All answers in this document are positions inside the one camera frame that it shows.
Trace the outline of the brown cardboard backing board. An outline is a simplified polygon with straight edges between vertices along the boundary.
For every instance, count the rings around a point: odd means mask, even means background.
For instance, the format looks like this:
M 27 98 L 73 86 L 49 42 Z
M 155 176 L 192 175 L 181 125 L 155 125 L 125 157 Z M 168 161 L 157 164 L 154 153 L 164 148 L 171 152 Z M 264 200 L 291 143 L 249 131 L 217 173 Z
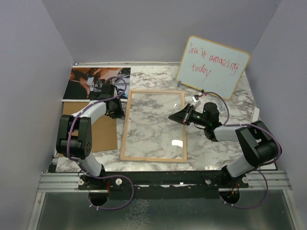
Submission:
M 117 149 L 117 123 L 106 114 L 104 102 L 65 102 L 56 151 L 84 160 L 91 152 Z

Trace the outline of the white whiteboard eraser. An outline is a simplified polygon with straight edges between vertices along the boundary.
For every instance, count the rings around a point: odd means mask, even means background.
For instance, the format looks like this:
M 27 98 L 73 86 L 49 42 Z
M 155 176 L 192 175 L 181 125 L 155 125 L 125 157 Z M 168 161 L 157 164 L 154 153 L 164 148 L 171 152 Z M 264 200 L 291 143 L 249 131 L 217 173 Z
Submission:
M 251 114 L 250 122 L 251 123 L 256 122 L 259 119 L 259 116 L 260 116 L 260 109 L 255 106 Z

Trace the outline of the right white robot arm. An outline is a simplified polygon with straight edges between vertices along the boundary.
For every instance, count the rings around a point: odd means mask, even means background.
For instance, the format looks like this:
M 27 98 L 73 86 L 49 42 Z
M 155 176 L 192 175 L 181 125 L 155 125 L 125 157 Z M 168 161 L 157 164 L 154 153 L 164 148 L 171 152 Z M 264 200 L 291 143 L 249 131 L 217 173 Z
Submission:
M 189 103 L 168 118 L 186 126 L 191 123 L 203 126 L 206 138 L 211 141 L 236 141 L 240 144 L 243 154 L 222 168 L 220 181 L 225 187 L 232 187 L 239 176 L 272 163 L 282 153 L 280 144 L 262 121 L 223 125 L 219 121 L 219 111 L 215 103 L 206 103 L 201 113 Z

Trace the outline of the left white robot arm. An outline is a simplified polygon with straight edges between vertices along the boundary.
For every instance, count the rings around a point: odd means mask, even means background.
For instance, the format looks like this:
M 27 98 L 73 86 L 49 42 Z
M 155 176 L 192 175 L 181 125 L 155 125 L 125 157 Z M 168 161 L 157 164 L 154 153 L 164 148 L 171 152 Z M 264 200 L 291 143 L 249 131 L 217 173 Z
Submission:
M 125 113 L 120 101 L 122 93 L 110 83 L 104 83 L 99 92 L 93 92 L 90 102 L 80 111 L 62 115 L 56 141 L 57 153 L 77 163 L 89 176 L 89 183 L 101 189 L 106 183 L 106 171 L 92 154 L 92 125 L 102 116 L 122 118 Z

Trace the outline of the printed photo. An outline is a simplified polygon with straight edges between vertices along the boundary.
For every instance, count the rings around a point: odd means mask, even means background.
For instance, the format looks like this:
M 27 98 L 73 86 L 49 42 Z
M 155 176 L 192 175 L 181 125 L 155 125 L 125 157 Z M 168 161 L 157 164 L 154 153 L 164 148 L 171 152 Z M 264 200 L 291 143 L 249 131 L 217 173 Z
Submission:
M 130 87 L 130 67 L 74 67 L 63 96 L 64 102 L 89 101 L 90 94 L 100 92 L 103 84 L 111 78 L 109 83 L 117 87 L 120 99 L 126 102 Z

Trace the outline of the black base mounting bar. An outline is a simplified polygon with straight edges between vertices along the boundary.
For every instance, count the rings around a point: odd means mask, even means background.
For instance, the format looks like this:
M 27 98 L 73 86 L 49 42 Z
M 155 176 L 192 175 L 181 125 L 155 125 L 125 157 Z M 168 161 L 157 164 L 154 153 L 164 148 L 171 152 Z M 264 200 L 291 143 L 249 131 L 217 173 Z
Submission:
M 107 172 L 106 179 L 81 176 L 79 191 L 111 200 L 218 199 L 219 191 L 248 188 L 246 176 L 231 178 L 222 171 Z

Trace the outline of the yellow-rimmed whiteboard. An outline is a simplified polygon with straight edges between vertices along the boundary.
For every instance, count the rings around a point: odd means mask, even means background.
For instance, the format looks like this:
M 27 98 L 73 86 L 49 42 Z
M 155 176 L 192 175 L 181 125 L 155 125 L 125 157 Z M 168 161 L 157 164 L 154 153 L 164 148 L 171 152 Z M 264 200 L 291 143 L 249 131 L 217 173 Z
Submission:
M 197 36 L 188 38 L 176 80 L 196 90 L 231 99 L 250 53 Z

